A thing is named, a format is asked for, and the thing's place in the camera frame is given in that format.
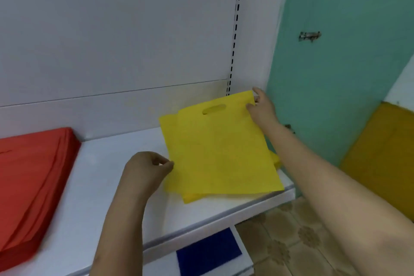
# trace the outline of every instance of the blue fabric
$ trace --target blue fabric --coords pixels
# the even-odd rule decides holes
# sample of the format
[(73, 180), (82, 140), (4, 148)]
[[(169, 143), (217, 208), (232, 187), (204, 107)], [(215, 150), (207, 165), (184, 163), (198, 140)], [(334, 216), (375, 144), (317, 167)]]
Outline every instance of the blue fabric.
[(177, 251), (181, 276), (200, 276), (240, 255), (230, 228)]

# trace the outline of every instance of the green panel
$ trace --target green panel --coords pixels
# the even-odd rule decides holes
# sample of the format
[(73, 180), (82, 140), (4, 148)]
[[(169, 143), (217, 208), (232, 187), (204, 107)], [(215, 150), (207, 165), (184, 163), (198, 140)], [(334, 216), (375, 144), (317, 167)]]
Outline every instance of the green panel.
[[(322, 33), (311, 43), (301, 31)], [(414, 52), (414, 0), (286, 0), (267, 93), (339, 165)]]

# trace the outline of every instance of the stack of red bags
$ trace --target stack of red bags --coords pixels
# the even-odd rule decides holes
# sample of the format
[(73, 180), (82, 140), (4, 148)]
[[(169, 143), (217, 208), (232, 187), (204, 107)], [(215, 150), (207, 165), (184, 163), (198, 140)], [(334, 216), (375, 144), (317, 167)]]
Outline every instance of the stack of red bags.
[(0, 139), (0, 272), (38, 250), (79, 148), (70, 128)]

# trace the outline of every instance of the hand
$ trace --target hand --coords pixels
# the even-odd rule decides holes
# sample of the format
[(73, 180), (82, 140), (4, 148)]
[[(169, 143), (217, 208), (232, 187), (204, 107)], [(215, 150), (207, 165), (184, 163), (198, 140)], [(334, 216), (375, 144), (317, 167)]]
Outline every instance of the hand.
[(253, 87), (253, 91), (258, 94), (255, 97), (256, 105), (247, 104), (246, 108), (253, 121), (261, 128), (264, 134), (267, 134), (272, 126), (279, 123), (274, 105), (261, 89)]
[(118, 189), (145, 201), (158, 189), (174, 162), (154, 152), (138, 152), (125, 165)]

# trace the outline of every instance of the person's right hand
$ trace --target person's right hand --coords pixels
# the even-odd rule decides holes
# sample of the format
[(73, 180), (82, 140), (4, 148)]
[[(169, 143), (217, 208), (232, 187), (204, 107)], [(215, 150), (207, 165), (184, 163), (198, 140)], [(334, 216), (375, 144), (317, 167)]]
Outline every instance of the person's right hand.
[(258, 94), (255, 97), (256, 105), (247, 104), (246, 108), (253, 121), (261, 128), (264, 134), (267, 134), (272, 129), (272, 126), (279, 123), (276, 111), (272, 101), (265, 92), (256, 87), (253, 87), (253, 91)]

